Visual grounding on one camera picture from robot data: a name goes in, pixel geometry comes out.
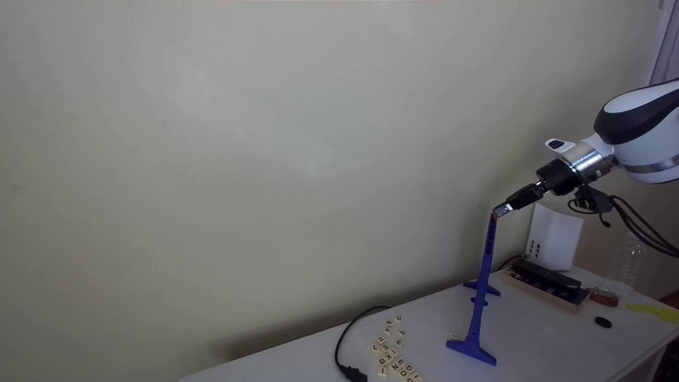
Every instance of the small pieces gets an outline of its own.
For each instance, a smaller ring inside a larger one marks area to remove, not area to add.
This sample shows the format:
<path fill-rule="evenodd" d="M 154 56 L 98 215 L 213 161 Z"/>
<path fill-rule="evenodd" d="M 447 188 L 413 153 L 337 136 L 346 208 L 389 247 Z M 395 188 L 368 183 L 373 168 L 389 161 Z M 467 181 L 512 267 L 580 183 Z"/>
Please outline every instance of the small pieces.
<path fill-rule="evenodd" d="M 399 382 L 425 382 L 425 378 L 410 365 L 399 351 L 406 343 L 403 319 L 395 317 L 384 322 L 384 332 L 373 342 L 373 355 L 377 358 L 377 378 L 391 378 Z"/>

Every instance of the stand base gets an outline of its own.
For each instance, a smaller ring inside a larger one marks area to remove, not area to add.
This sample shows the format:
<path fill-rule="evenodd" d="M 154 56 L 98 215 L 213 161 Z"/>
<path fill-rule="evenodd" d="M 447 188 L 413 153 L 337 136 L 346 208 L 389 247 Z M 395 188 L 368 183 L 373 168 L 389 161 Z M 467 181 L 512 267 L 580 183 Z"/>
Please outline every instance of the stand base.
<path fill-rule="evenodd" d="M 496 358 L 469 337 L 462 342 L 449 339 L 445 345 L 481 362 L 496 365 Z"/>
<path fill-rule="evenodd" d="M 476 291 L 478 283 L 476 283 L 476 280 L 473 280 L 473 283 L 464 283 L 464 287 Z M 493 285 L 488 285 L 488 293 L 491 293 L 491 295 L 502 295 L 502 293 L 500 293 L 498 289 L 494 289 Z"/>

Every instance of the device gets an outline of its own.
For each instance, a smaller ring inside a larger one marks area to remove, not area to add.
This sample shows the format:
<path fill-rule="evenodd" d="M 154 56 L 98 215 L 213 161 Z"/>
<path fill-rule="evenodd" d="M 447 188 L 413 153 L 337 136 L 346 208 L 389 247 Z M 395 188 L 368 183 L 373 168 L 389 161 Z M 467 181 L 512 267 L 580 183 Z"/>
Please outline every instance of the device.
<path fill-rule="evenodd" d="M 640 183 L 679 179 L 679 81 L 635 90 L 606 101 L 595 122 L 596 133 L 581 143 L 549 137 L 555 159 L 537 170 L 537 183 L 512 194 L 496 215 L 520 210 L 548 191 L 567 196 L 613 168 Z"/>
<path fill-rule="evenodd" d="M 581 289 L 580 280 L 541 267 L 526 258 L 512 263 L 507 280 L 513 280 L 518 287 L 544 295 L 548 297 L 548 302 L 558 302 L 567 308 L 580 308 L 590 295 L 590 289 Z"/>
<path fill-rule="evenodd" d="M 548 269 L 570 269 L 583 223 L 581 217 L 567 215 L 558 206 L 535 203 L 526 256 Z"/>

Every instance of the table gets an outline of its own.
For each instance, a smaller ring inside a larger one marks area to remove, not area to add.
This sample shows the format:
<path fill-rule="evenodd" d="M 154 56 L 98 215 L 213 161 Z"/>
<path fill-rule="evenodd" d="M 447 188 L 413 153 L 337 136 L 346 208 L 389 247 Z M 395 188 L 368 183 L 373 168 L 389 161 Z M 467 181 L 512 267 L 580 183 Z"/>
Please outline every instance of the table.
<path fill-rule="evenodd" d="M 572 269 L 583 287 L 601 278 Z M 498 361 L 496 367 L 445 349 L 445 339 L 462 337 L 472 319 L 473 291 L 452 287 L 429 297 L 363 319 L 346 337 L 341 362 L 355 365 L 371 382 L 382 379 L 371 345 L 389 319 L 402 317 L 408 337 L 402 357 L 425 379 L 445 382 L 603 382 L 651 379 L 665 345 L 679 335 L 679 324 L 626 305 L 605 308 L 593 302 L 580 312 L 538 300 L 498 274 L 491 283 L 500 297 L 488 297 L 481 345 Z M 632 293 L 631 303 L 661 305 Z M 611 328 L 595 324 L 595 317 L 613 322 Z M 194 376 L 181 382 L 344 382 L 333 365 L 333 345 L 341 326 L 333 326 Z"/>

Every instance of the cable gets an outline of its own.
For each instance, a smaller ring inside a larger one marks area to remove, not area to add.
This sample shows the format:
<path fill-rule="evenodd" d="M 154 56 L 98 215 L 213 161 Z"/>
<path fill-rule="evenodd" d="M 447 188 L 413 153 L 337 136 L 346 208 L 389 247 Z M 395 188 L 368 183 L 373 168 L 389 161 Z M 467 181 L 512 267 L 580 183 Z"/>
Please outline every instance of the cable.
<path fill-rule="evenodd" d="M 605 227 L 611 227 L 606 220 L 603 220 L 603 213 L 610 213 L 611 208 L 619 215 L 622 223 L 650 248 L 676 256 L 679 258 L 679 248 L 671 245 L 651 223 L 648 223 L 631 201 L 626 201 L 619 196 L 605 196 L 593 187 L 581 187 L 580 194 L 576 194 L 576 200 L 568 201 L 568 210 L 578 215 L 598 215 L 601 223 Z"/>
<path fill-rule="evenodd" d="M 648 223 L 626 200 L 611 196 L 611 203 L 617 210 L 622 223 L 648 247 L 668 254 L 679 256 L 679 248 L 671 245 L 661 233 Z"/>
<path fill-rule="evenodd" d="M 389 310 L 391 305 L 371 305 L 368 310 L 363 310 L 358 317 L 355 317 L 341 332 L 337 343 L 336 343 L 336 365 L 340 369 L 340 374 L 349 379 L 349 382 L 368 382 L 368 376 L 356 369 L 356 367 L 351 367 L 351 365 L 341 365 L 340 362 L 340 349 L 341 349 L 341 342 L 346 337 L 346 333 L 368 314 L 373 314 L 373 312 L 379 312 L 379 310 Z"/>

